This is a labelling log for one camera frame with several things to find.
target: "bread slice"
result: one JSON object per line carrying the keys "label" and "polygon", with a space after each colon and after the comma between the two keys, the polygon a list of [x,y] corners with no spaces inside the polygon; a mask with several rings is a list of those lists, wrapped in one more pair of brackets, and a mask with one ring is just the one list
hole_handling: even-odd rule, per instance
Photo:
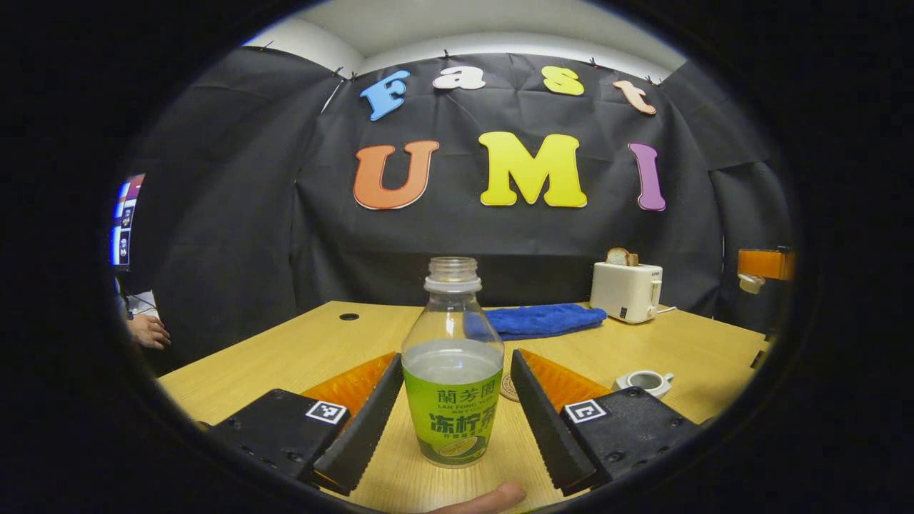
{"label": "bread slice", "polygon": [[606,253],[606,262],[619,266],[637,266],[638,254],[629,253],[628,250],[617,246],[615,248],[610,248],[610,250]]}
{"label": "bread slice", "polygon": [[610,248],[606,253],[606,262],[609,264],[616,264],[619,266],[628,266],[630,254],[627,250],[620,247]]}

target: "cork coaster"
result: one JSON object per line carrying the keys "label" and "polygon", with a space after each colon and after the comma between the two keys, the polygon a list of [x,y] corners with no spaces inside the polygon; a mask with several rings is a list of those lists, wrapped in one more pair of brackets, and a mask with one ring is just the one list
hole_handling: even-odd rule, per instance
{"label": "cork coaster", "polygon": [[520,402],[520,399],[517,398],[517,390],[514,387],[514,382],[511,380],[511,375],[505,375],[502,378],[502,396],[507,398],[512,402]]}

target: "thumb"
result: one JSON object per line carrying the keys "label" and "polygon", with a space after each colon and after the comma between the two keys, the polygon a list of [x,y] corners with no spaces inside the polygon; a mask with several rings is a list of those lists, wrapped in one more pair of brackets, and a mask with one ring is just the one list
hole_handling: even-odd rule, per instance
{"label": "thumb", "polygon": [[497,514],[524,501],[526,491],[516,482],[505,482],[494,491],[484,495],[441,507],[430,511],[428,514]]}

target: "yellow letter m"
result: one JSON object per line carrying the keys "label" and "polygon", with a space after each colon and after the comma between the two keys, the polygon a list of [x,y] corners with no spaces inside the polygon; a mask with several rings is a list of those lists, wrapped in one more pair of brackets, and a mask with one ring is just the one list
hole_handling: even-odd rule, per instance
{"label": "yellow letter m", "polygon": [[533,204],[549,178],[549,191],[543,196],[553,207],[584,207],[587,196],[580,190],[575,149],[578,140],[570,135],[550,134],[543,140],[536,157],[529,154],[517,136],[510,132],[487,132],[479,142],[489,149],[489,188],[479,197],[483,205],[514,205],[517,194],[511,190],[512,177]]}

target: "person's hand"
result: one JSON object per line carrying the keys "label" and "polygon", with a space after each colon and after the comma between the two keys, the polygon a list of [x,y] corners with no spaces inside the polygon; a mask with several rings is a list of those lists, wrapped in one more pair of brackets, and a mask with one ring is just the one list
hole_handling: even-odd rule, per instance
{"label": "person's hand", "polygon": [[155,316],[140,314],[127,320],[127,328],[136,344],[155,349],[164,349],[171,344],[171,335],[165,330],[162,320]]}
{"label": "person's hand", "polygon": [[520,484],[505,482],[478,498],[431,510],[427,514],[497,514],[524,501],[524,498],[526,491]]}

